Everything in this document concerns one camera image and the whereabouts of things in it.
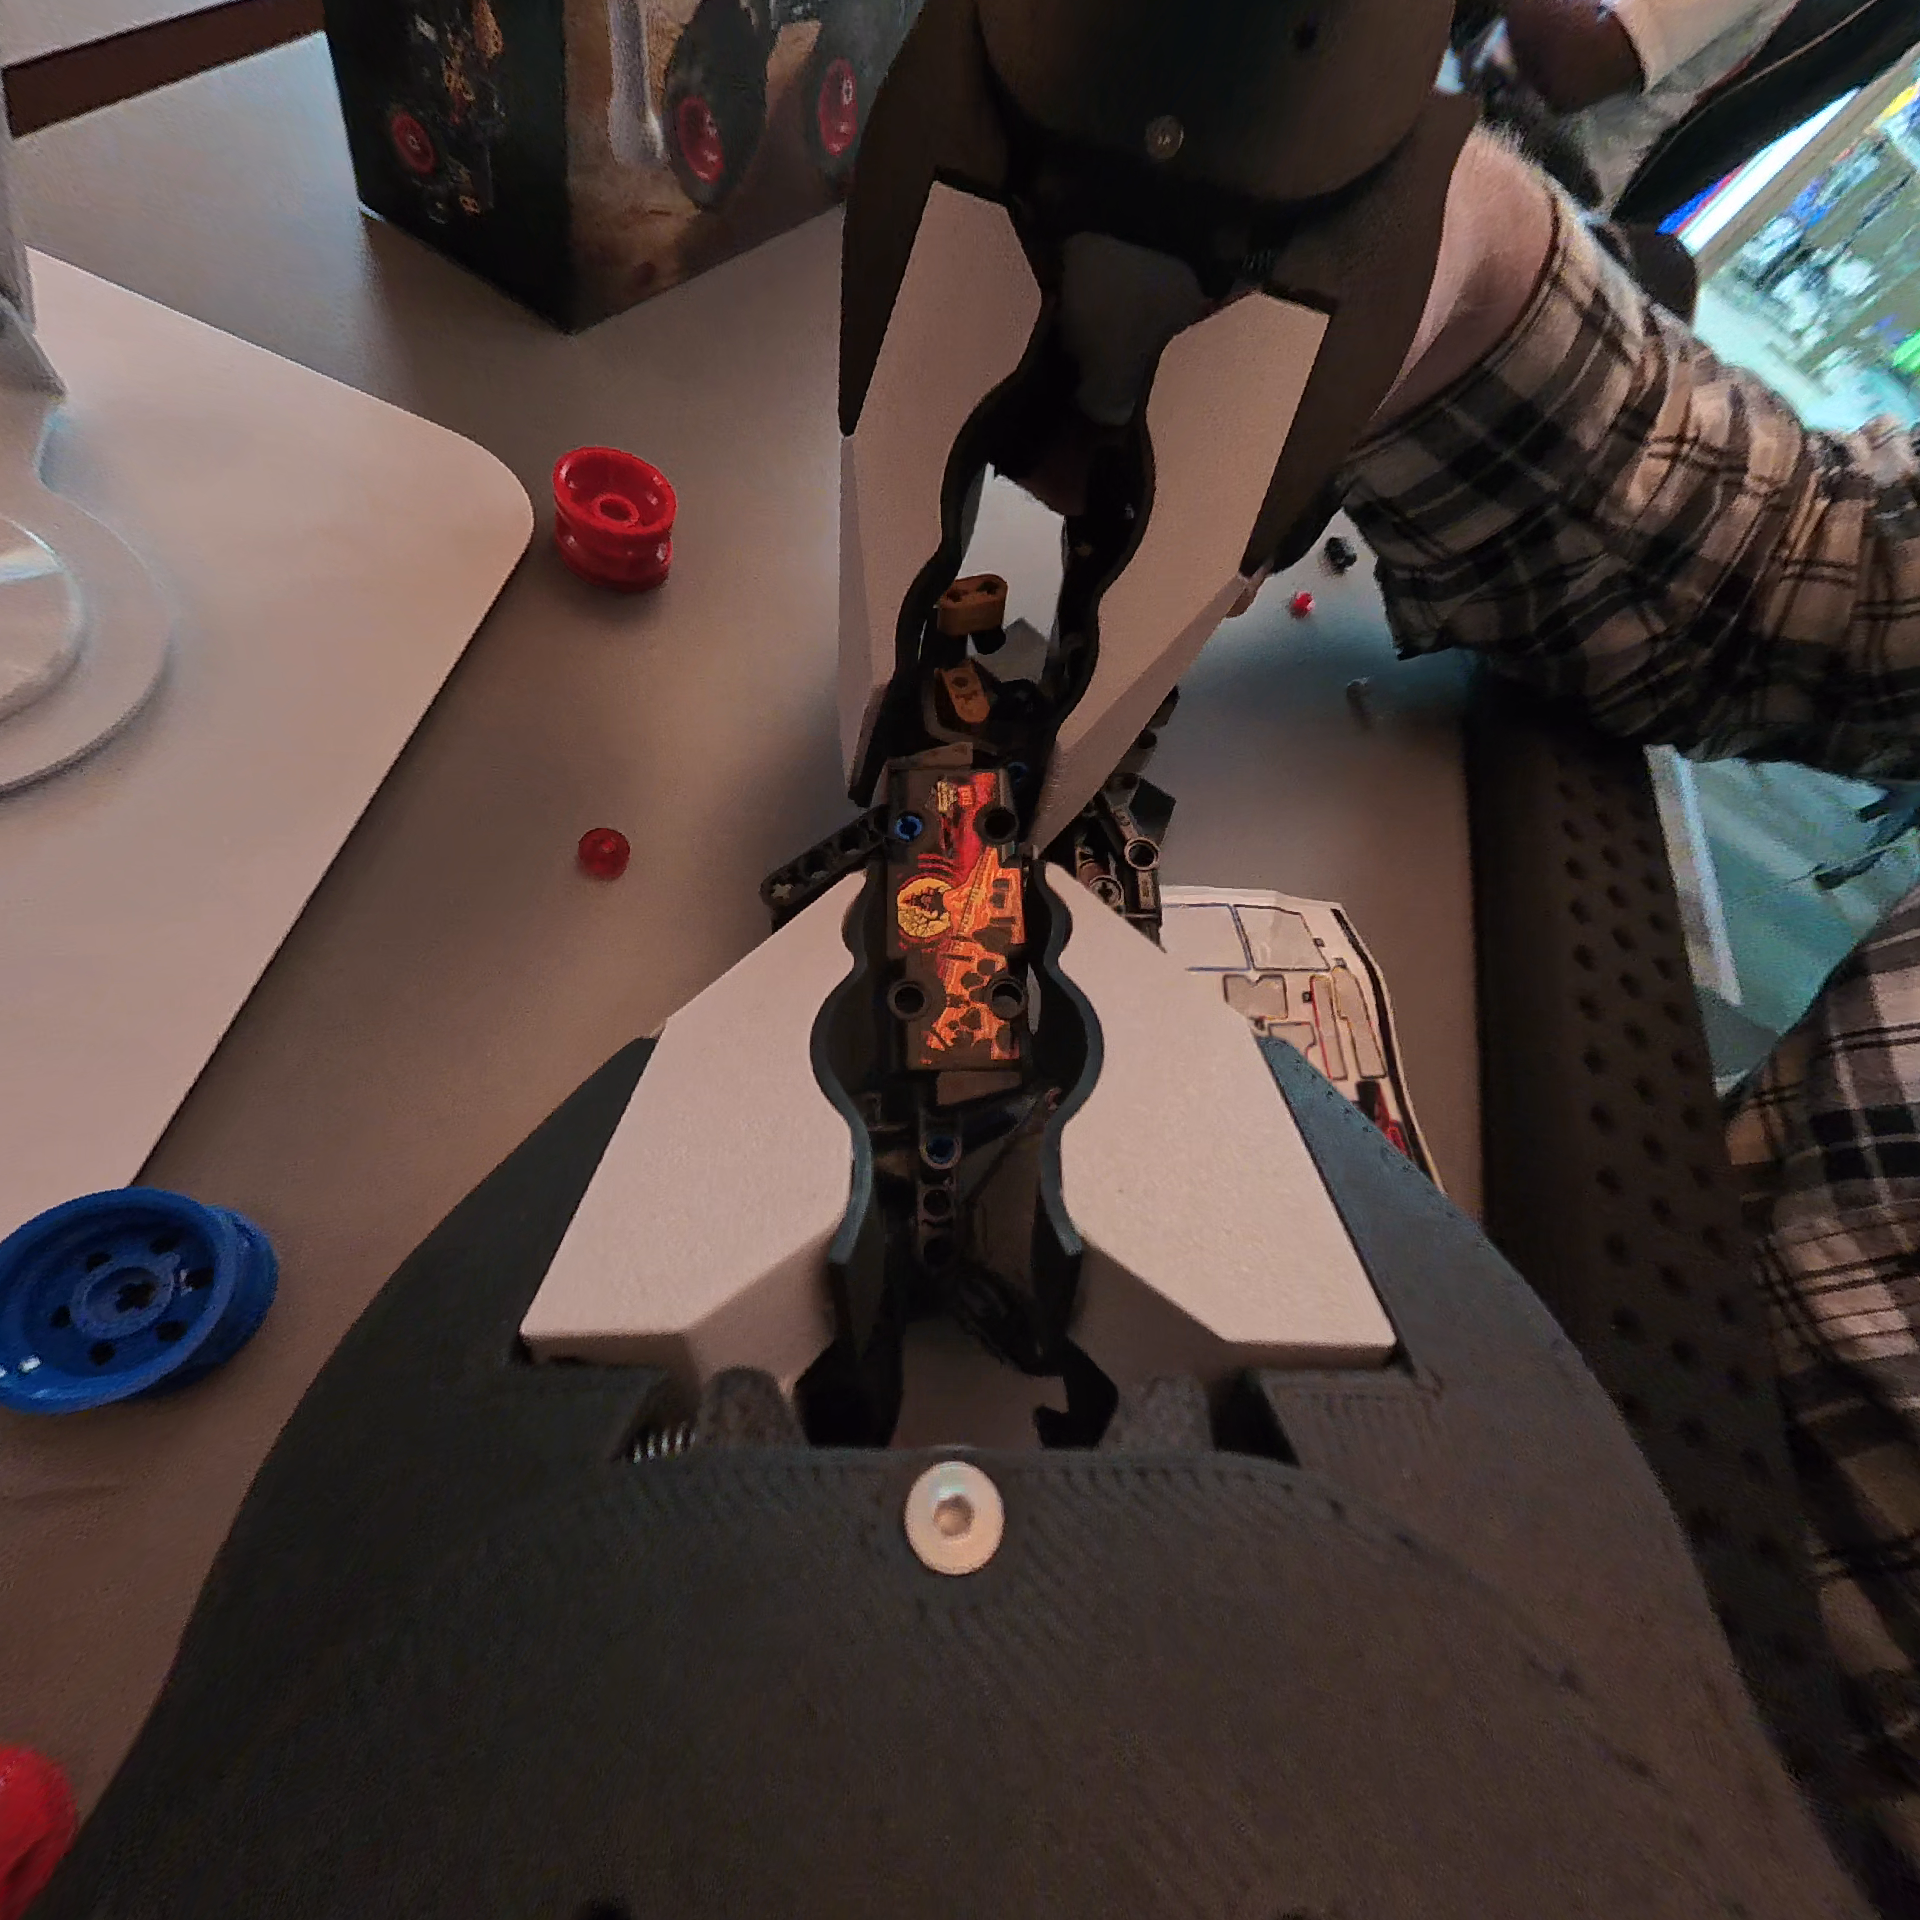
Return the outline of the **blue black toy brick truck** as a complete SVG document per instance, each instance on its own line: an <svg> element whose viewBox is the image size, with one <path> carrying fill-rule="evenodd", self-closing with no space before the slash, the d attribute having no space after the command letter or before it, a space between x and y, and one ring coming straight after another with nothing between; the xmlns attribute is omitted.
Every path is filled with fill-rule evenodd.
<svg viewBox="0 0 1920 1920"><path fill-rule="evenodd" d="M1027 676L995 663L1007 644L1004 605L997 576L949 584L919 651L915 701L887 700L879 743L894 753L878 766L868 804L759 888L782 928L835 881L865 878L854 979L827 998L820 1059L827 1093L846 1100L854 1124L854 1188L829 1253L835 1334L814 1373L850 1396L879 1396L899 1371L906 1325L924 1311L951 1316L1022 1373L1075 1380L1090 1369L1071 1344L1084 1244L1065 1211L1060 1137L1097 1067L1097 1027L1059 973L1068 913L1042 871L1054 857L1129 928L1162 939L1173 799L1143 767L1179 694L1167 693L1093 799L1038 847L1033 821L1054 737L1097 654L1090 539L1068 543L1059 615ZM887 776L895 760L958 752L1005 771L1015 788L1027 864L1023 1059L1001 1072L907 1072L887 1004Z"/></svg>

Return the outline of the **blue wheel rim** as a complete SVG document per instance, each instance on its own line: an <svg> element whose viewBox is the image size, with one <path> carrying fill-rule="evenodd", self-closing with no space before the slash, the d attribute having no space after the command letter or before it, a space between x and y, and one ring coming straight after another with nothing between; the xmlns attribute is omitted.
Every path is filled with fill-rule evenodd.
<svg viewBox="0 0 1920 1920"><path fill-rule="evenodd" d="M129 1185L51 1207L3 1241L3 1404L66 1415L177 1392L258 1332L268 1233L186 1193Z"/></svg>

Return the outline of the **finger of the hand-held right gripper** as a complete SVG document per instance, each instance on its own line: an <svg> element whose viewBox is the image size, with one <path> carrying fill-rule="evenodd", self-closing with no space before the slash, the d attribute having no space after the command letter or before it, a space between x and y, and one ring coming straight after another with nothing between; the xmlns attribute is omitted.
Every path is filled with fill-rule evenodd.
<svg viewBox="0 0 1920 1920"><path fill-rule="evenodd" d="M1095 600L1093 673L1054 737L1038 847L1103 785L1237 604L1325 328L1306 303L1244 294L1165 345L1143 409L1148 500Z"/></svg>
<svg viewBox="0 0 1920 1920"><path fill-rule="evenodd" d="M839 456L836 720L849 795L873 790L889 694L966 550L983 454L969 425L1022 365L1042 286L1011 209L934 182Z"/></svg>

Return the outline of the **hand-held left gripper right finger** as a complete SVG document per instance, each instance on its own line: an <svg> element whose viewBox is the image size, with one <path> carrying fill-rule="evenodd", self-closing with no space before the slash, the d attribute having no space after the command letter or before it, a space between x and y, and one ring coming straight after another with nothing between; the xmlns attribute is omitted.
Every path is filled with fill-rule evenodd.
<svg viewBox="0 0 1920 1920"><path fill-rule="evenodd" d="M1394 1331L1255 1028L1065 871L1044 880L1097 1031L1060 1137L1071 1341L1103 1373L1386 1365Z"/></svg>

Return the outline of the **white book stand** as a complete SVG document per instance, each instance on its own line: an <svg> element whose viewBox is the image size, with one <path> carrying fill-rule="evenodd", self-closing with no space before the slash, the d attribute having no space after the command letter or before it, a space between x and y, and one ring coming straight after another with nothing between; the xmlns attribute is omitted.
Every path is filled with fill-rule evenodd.
<svg viewBox="0 0 1920 1920"><path fill-rule="evenodd" d="M535 531L441 422L20 247L4 1231L132 1183Z"/></svg>

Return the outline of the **person's right forearm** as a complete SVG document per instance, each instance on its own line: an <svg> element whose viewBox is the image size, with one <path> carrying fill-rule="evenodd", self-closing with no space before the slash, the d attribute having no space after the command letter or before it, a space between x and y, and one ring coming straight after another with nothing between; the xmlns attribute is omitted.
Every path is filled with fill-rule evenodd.
<svg viewBox="0 0 1920 1920"><path fill-rule="evenodd" d="M1915 780L1915 429L1805 428L1499 134L1339 491L1404 655L1477 651L1693 758Z"/></svg>

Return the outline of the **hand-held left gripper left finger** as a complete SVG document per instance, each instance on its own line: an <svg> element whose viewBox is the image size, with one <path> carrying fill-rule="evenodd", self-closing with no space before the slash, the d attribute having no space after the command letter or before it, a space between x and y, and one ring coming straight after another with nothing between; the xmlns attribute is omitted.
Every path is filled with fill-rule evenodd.
<svg viewBox="0 0 1920 1920"><path fill-rule="evenodd" d="M853 972L862 885L839 880L662 1024L521 1319L530 1356L797 1380L833 1344L853 1134L809 1040Z"/></svg>

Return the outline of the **brick set box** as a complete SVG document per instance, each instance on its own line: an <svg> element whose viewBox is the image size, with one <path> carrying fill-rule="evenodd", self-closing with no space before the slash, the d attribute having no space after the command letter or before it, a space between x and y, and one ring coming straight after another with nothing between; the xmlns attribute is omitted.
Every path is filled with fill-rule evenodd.
<svg viewBox="0 0 1920 1920"><path fill-rule="evenodd" d="M563 331L849 192L919 3L324 3L359 200Z"/></svg>

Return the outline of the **sticker sheet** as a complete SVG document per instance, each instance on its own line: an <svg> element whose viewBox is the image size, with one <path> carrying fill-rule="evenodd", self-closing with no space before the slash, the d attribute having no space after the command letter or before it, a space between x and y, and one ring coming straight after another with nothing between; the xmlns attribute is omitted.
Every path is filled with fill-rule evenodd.
<svg viewBox="0 0 1920 1920"><path fill-rule="evenodd" d="M1442 1182L1407 1096L1386 975L1339 903L1170 885L1158 941L1262 1040L1293 1046L1413 1166Z"/></svg>

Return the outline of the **black flame sticker brick panel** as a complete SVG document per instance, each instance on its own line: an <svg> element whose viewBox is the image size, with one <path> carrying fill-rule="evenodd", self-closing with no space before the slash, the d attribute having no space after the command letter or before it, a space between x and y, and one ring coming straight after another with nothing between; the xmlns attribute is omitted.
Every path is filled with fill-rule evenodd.
<svg viewBox="0 0 1920 1920"><path fill-rule="evenodd" d="M887 773L887 1001L907 1072L1019 1067L1027 864L1012 780L969 752Z"/></svg>

